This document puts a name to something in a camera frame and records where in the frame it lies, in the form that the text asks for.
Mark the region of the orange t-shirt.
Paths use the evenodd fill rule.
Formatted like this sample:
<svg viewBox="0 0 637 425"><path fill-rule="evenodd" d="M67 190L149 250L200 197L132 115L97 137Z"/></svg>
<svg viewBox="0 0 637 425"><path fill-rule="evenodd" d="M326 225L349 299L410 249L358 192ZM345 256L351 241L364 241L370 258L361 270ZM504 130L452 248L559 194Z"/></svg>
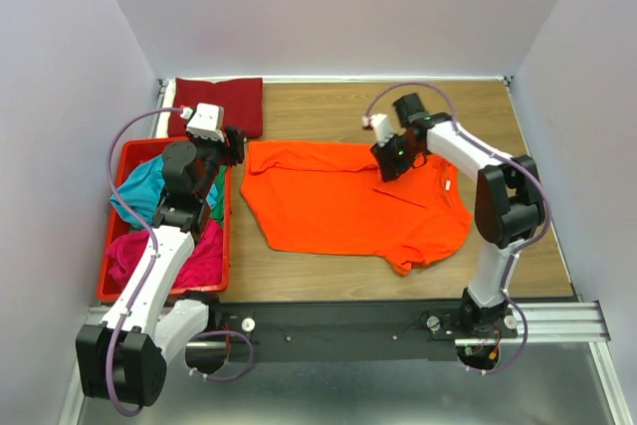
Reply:
<svg viewBox="0 0 637 425"><path fill-rule="evenodd" d="M375 256L400 276L456 254L473 217L438 155L384 182L364 144L253 141L241 194L274 250Z"/></svg>

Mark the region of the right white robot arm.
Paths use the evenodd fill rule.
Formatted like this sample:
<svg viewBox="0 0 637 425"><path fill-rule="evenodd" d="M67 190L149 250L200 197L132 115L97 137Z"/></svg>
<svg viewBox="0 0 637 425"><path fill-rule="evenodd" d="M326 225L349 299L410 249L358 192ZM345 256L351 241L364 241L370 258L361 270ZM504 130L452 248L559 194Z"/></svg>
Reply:
<svg viewBox="0 0 637 425"><path fill-rule="evenodd" d="M452 110L432 113L417 94L393 104L403 131L384 113L367 110L362 126L374 132L371 148L381 178L395 181L417 158L438 155L476 185L474 221L483 247L473 280L464 290L458 328L483 335L507 314L509 285L522 250L546 233L549 207L534 160L510 156L464 130Z"/></svg>

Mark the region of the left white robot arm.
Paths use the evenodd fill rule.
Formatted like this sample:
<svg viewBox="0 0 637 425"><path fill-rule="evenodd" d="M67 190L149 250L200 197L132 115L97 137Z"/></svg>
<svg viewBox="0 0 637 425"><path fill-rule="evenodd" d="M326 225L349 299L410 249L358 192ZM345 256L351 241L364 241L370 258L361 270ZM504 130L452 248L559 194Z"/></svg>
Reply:
<svg viewBox="0 0 637 425"><path fill-rule="evenodd" d="M220 330L219 314L202 301L180 300L166 317L160 311L204 234L220 168L245 159L245 133L187 127L161 157L164 185L151 221L140 223L148 234L140 262L101 321L76 336L84 394L109 400L126 417L156 402L169 362L190 338L208 340Z"/></svg>

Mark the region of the folded dark red t-shirt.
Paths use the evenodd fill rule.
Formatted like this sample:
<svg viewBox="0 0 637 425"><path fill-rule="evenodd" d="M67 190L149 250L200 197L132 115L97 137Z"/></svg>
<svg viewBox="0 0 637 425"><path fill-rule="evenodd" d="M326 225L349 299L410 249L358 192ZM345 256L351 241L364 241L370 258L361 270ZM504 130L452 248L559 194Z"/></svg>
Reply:
<svg viewBox="0 0 637 425"><path fill-rule="evenodd" d="M173 107L199 104L221 106L223 124L243 129L248 139L263 135L263 80L236 79L222 82L177 78Z"/></svg>

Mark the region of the green t-shirt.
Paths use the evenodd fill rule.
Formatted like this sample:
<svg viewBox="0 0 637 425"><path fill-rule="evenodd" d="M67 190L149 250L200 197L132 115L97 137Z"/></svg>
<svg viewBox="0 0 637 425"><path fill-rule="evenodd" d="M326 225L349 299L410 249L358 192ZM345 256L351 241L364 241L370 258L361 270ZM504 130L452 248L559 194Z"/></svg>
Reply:
<svg viewBox="0 0 637 425"><path fill-rule="evenodd" d="M207 196L207 203L210 208L210 218L220 227L223 226L224 220L225 173L226 167L221 166Z"/></svg>

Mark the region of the teal blue t-shirt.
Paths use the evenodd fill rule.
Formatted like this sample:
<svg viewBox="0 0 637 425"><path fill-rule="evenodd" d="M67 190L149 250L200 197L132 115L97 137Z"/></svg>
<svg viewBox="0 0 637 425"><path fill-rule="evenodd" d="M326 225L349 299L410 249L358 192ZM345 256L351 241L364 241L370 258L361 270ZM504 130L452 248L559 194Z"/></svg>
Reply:
<svg viewBox="0 0 637 425"><path fill-rule="evenodd" d="M164 186L160 155L136 166L118 188L124 202L145 222L150 223Z"/></svg>

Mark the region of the magenta pink t-shirt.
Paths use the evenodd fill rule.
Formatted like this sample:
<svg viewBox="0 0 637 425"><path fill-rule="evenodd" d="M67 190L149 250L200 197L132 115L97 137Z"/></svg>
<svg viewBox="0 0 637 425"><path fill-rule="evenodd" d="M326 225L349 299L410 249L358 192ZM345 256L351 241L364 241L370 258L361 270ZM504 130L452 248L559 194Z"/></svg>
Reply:
<svg viewBox="0 0 637 425"><path fill-rule="evenodd" d="M148 232L139 230L116 238L106 248L111 261L107 273L123 289L142 257ZM208 223L199 243L185 261L173 289L191 289L218 285L223 276L223 230L216 222Z"/></svg>

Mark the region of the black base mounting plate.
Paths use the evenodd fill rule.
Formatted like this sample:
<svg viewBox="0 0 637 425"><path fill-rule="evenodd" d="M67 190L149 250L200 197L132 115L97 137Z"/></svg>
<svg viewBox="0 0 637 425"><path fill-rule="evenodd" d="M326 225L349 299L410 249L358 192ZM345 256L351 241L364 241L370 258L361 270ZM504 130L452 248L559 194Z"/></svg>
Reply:
<svg viewBox="0 0 637 425"><path fill-rule="evenodd" d="M494 323L463 325L458 300L217 303L213 330L241 337L195 338L188 366L213 373L224 365L288 362L466 359L492 369L490 353L518 337L511 312Z"/></svg>

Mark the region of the red plastic crate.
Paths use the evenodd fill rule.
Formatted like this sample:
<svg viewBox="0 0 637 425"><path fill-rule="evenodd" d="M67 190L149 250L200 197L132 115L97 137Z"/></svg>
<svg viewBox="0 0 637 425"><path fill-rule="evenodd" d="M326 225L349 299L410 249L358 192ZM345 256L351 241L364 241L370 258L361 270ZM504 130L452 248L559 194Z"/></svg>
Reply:
<svg viewBox="0 0 637 425"><path fill-rule="evenodd" d="M133 169L140 163L148 161L153 157L160 155L165 148L173 140L171 138L163 139L144 139L132 140L124 144L121 149L120 159L115 176L115 185L120 187ZM226 289L229 282L229 252L230 252L230 172L226 168L225 173L225 204L224 204L224 222L223 227L223 276L218 285L194 287L191 289L171 289L173 296L178 296L186 290L199 290L204 292L218 293ZM114 280L108 275L107 271L111 266L111 261L106 258L106 248L118 237L130 232L142 230L138 222L125 209L121 208L117 201L113 198L111 201L111 209L106 229L105 252L102 260L100 278L97 286L97 297L102 302L113 302L118 299L121 289Z"/></svg>

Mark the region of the grey aluminium frame rail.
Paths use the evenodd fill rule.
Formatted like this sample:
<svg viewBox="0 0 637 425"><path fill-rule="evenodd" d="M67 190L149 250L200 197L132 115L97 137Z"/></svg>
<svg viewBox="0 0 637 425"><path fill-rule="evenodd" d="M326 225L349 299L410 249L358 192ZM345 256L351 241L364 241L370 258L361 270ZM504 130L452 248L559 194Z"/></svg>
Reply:
<svg viewBox="0 0 637 425"><path fill-rule="evenodd" d="M165 93L166 93L166 89L169 86L169 80L167 79L158 79L157 80L158 83L158 89L157 89L157 96L156 96L156 108L157 109L163 109L163 104L164 104L164 99L165 99ZM162 136L162 132L163 132L163 116L162 113L157 113L153 116L153 120L151 123L151 129L150 129L150 138L159 138Z"/></svg>

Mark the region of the front aluminium extrusion rail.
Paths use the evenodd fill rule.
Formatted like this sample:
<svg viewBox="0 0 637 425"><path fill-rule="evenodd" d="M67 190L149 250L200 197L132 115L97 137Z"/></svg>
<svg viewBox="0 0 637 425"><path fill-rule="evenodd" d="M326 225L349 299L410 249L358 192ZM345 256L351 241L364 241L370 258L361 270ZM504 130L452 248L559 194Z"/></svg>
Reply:
<svg viewBox="0 0 637 425"><path fill-rule="evenodd" d="M487 332L481 338L456 338L456 346L519 344L528 330L527 344L608 342L610 333L601 306L596 303L522 303L520 308L527 318L524 328L522 316L513 311L516 330L499 326L500 335Z"/></svg>

